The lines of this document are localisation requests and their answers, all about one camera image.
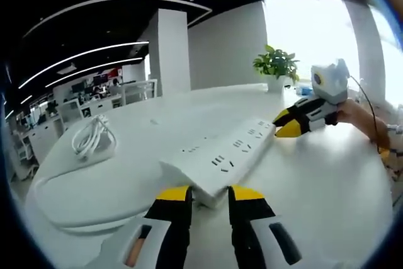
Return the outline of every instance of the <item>white power strip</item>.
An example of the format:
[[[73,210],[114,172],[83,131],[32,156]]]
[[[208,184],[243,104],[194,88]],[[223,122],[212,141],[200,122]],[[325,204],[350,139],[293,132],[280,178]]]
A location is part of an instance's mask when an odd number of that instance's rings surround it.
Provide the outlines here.
[[[269,121],[248,119],[227,135],[204,138],[160,160],[162,172],[173,186],[193,186],[195,199],[214,208],[226,196],[227,186],[253,167],[275,130]]]

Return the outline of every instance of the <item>power strip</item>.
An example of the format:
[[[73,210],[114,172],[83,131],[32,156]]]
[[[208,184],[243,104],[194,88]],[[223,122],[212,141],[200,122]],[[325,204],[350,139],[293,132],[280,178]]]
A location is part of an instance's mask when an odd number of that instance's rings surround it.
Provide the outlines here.
[[[238,183],[253,167],[275,130],[269,121],[248,119],[227,135],[205,137],[160,160],[162,172],[173,186],[193,186],[196,201],[215,208],[227,186]]]

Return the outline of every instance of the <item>ceiling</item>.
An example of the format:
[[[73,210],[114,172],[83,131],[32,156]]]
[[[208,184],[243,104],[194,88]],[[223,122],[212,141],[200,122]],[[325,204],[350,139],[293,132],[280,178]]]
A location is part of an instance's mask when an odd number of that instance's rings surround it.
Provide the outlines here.
[[[147,46],[137,47],[134,51],[132,46],[126,46],[93,52],[59,64],[18,89],[32,75],[58,61],[88,50],[137,41],[158,8],[186,11],[188,23],[206,12],[205,9],[171,1],[112,0],[80,6],[47,20],[63,9],[86,1],[91,0],[6,0],[3,11],[7,14],[1,25],[3,34],[0,59],[3,66],[8,67],[11,79],[6,90],[8,111],[19,107],[21,100],[31,94],[34,100],[46,93],[49,89],[45,89],[45,86],[62,77],[56,72],[72,62],[80,70],[128,59],[130,56],[144,57],[148,53]],[[182,1],[212,10],[206,17],[198,20],[198,23],[259,0]]]

